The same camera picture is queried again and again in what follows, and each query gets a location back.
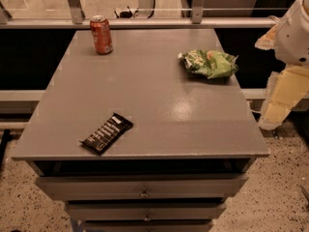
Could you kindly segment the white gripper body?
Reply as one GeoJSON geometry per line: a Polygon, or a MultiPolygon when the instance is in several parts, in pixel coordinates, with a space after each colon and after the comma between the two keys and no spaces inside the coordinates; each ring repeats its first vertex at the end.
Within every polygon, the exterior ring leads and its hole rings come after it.
{"type": "Polygon", "coordinates": [[[293,65],[309,64],[309,16],[303,5],[293,5],[278,23],[275,56],[293,65]]]}

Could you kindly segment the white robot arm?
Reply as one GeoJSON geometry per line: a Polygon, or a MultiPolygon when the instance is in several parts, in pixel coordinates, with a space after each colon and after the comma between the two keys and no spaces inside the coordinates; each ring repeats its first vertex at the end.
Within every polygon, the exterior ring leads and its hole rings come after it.
{"type": "Polygon", "coordinates": [[[260,111],[259,127],[271,131],[309,93],[309,0],[295,0],[255,47],[273,49],[275,58],[285,64],[282,72],[272,72],[268,78],[260,111]]]}

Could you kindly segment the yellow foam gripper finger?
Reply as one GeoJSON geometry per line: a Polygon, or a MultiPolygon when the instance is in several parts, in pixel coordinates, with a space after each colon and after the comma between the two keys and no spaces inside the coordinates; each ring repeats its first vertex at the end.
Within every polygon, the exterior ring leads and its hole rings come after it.
{"type": "Polygon", "coordinates": [[[274,25],[255,42],[255,47],[261,50],[274,49],[276,31],[277,25],[274,25]]]}
{"type": "Polygon", "coordinates": [[[287,65],[282,72],[272,72],[267,81],[259,127],[263,130],[277,129],[308,92],[308,67],[287,65]]]}

